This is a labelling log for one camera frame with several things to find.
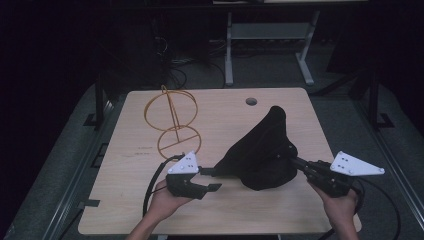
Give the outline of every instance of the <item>black hat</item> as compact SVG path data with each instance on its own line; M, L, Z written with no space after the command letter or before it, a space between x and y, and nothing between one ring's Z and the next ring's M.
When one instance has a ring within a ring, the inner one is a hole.
M296 147L287 138L286 113L273 106L246 136L234 144L219 161L212 176L234 175L253 189L279 187L296 174L290 158L297 157Z

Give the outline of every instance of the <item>white triangular bracket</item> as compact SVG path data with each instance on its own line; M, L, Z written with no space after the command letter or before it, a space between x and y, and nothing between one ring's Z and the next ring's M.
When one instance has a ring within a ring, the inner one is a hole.
M198 173L197 159L194 151L189 152L168 170L168 174Z
M384 168L376 167L344 152L339 152L330 167L331 171L348 176L381 175Z

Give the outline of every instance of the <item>floor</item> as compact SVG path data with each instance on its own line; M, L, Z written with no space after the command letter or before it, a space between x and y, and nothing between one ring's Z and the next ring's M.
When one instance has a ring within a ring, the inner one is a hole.
M231 88L302 87L312 93L343 77L326 72L333 46L315 43L307 58L315 84L306 86L294 55L299 43L278 44L278 54L272 51L258 52L257 49L246 50L240 45L246 51L234 58L235 83ZM210 61L213 64L175 65L178 70L172 70L172 73L179 79L179 83L183 81L184 74L187 76L184 88L188 90L221 88L224 81L221 72L224 58L221 55ZM168 85L172 88L175 79L170 79ZM424 199L424 189L421 187L424 176L420 172L424 169L423 136L402 113L393 94L383 86L379 88L379 112L386 113L395 127L375 131L364 114L367 97L360 101L351 100L347 95L350 87L351 82L325 96L311 97L311 102L333 154L345 151L386 169L383 176L364 178L376 187L364 182L366 197L359 213L363 224L360 237L392 239L396 235L399 227L395 208L391 204L393 201L401 220L398 239L424 239L421 203L421 199ZM105 122L99 130L94 131L94 127L84 126L87 116L95 112L94 86L87 89L22 204L13 222L14 229L7 239L125 238L84 236L77 230L82 212L81 203L87 201L99 170L92 166L101 164L99 152L104 153L107 148L124 102L125 94L121 94L119 99L109 103L105 107ZM387 192L390 198L380 189ZM281 237L288 240L318 239L320 235Z

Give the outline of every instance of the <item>hand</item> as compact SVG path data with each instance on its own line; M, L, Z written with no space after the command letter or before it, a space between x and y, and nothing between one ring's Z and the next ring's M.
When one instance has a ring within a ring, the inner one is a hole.
M147 214L153 214L160 220L170 217L179 207L193 200L192 198L174 197L166 188L166 181L156 184L155 192Z
M126 239L147 240L162 220L171 216L179 207L191 200L193 199L174 197L166 188L166 181L160 181L156 184L149 210Z
M340 239L359 239L353 223L357 196L352 189L346 196L332 198L317 186L309 183L324 203L324 210L331 226Z

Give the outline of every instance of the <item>person's left hand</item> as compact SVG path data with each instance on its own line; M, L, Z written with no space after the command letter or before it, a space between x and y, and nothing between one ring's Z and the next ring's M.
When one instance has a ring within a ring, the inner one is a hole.
M171 216L179 207L193 200L192 198L175 197L166 188L166 181L162 180L156 184L148 214L153 214L160 220Z

